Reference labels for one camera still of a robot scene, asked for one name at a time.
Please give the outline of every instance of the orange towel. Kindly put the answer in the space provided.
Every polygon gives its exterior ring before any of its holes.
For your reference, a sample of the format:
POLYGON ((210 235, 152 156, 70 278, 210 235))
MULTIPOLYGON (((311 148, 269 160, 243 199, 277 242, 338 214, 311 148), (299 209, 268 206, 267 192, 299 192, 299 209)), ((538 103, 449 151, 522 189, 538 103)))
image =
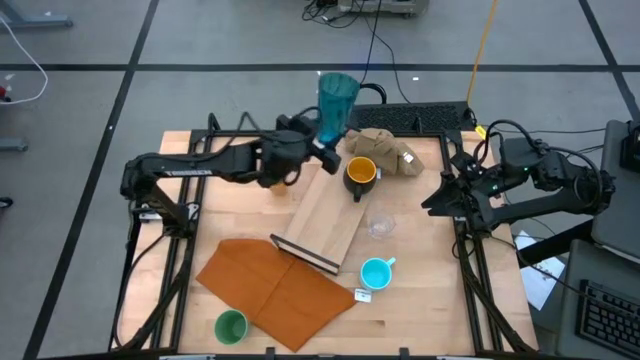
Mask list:
POLYGON ((355 305, 349 290, 263 240, 221 241, 196 279, 294 352, 355 305))

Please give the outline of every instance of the wooden tabletop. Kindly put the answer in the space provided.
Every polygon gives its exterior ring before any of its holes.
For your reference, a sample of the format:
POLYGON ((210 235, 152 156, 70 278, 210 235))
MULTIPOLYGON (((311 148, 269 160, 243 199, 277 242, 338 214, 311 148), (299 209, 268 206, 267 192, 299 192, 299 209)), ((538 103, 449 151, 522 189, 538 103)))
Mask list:
MULTIPOLYGON (((189 136, 187 131, 166 132, 160 152, 185 153, 189 136)), ((466 151, 473 149, 479 141, 475 133, 463 133, 463 139, 466 151)), ((248 140, 250 138, 239 138, 236 143, 248 140)), ((227 138, 216 138, 214 150, 226 141, 227 138)), ((334 319, 311 338, 299 354, 393 355, 398 354, 400 347, 408 347, 412 355, 474 353, 460 264, 451 254, 455 239, 452 221, 446 217, 430 217, 420 207, 420 203, 440 186, 443 163, 439 140, 403 138, 402 141, 416 152, 425 170, 417 177, 383 176, 374 190, 365 195, 372 197, 371 202, 340 274, 326 275, 353 291, 359 287, 359 270, 366 259, 395 257, 393 281, 387 289, 374 294, 372 303, 358 303, 334 319), (395 220, 395 229, 384 239, 375 239, 368 234, 367 221, 375 214, 391 215, 395 220)), ((493 157, 489 156, 486 164, 491 162, 493 157)), ((220 344, 213 333, 214 323, 229 307, 194 277, 221 240, 255 238, 270 241, 271 233, 282 233, 318 169, 317 161, 305 164, 299 181, 288 188, 285 196, 275 196, 256 183, 239 185, 218 178, 207 180, 182 324, 181 353, 263 354, 269 346, 275 347, 276 353, 290 353, 255 326, 241 343, 220 344)), ((163 179, 159 184, 177 199, 180 179, 163 179)), ((136 256, 160 233, 160 222, 144 224, 136 256)), ((499 227, 494 235, 511 240, 506 225, 499 227)), ((119 326, 122 341, 131 338, 158 301, 168 245, 167 239, 150 251, 131 277, 119 326)), ((484 241, 484 249, 496 305, 525 342, 537 348, 513 249, 491 239, 484 241)), ((486 313, 479 301, 477 304, 484 346, 490 349, 486 313)), ((173 316, 172 306, 166 314, 164 345, 169 342, 168 329, 173 316)))

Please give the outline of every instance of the wooden cutting board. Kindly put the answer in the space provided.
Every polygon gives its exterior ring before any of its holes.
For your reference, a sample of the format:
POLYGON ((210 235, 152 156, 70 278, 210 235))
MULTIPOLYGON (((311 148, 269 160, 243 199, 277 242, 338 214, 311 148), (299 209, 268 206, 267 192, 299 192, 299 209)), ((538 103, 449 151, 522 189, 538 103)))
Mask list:
POLYGON ((338 172, 330 175, 318 170, 287 230, 281 236, 271 235, 281 250, 334 275, 338 274, 367 204, 375 194, 374 187, 359 203, 353 201, 353 194, 342 180, 353 155, 340 145, 336 149, 342 158, 338 172))

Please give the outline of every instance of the keyboard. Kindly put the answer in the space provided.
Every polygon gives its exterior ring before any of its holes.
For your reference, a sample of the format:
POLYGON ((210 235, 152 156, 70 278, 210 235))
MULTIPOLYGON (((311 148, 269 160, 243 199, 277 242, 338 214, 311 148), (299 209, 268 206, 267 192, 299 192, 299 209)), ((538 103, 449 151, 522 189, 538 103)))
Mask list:
POLYGON ((640 359, 640 301, 619 291, 582 280, 576 333, 631 359, 640 359))
POLYGON ((359 128, 387 129, 391 132, 415 133, 419 123, 423 132, 442 130, 473 130, 470 119, 465 119, 464 101, 357 105, 351 112, 350 123, 359 128))

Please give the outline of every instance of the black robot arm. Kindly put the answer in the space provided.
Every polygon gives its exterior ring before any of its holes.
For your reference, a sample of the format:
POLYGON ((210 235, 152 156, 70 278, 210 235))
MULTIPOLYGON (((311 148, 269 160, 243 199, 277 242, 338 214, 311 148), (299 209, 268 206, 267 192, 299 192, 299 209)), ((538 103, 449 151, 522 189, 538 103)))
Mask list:
POLYGON ((140 155, 126 164, 120 193, 157 212, 168 234, 185 237, 193 231, 195 209, 171 200, 157 185, 160 178, 215 176, 239 184, 257 181, 264 188, 280 182, 292 185, 312 156, 335 174, 340 157, 332 148, 314 144, 316 132, 316 123, 304 116, 281 115, 276 131, 244 144, 228 143, 215 153, 140 155))
POLYGON ((595 215, 609 206, 615 188, 605 171, 570 163, 559 151, 525 138, 507 139, 500 146, 499 164, 484 168, 474 156, 460 152, 451 159, 459 171, 441 173, 442 183, 422 203, 432 216, 465 218, 469 232, 481 237, 502 223, 565 211, 595 215), (532 179, 535 188, 555 193, 541 198, 493 208, 491 197, 532 179))

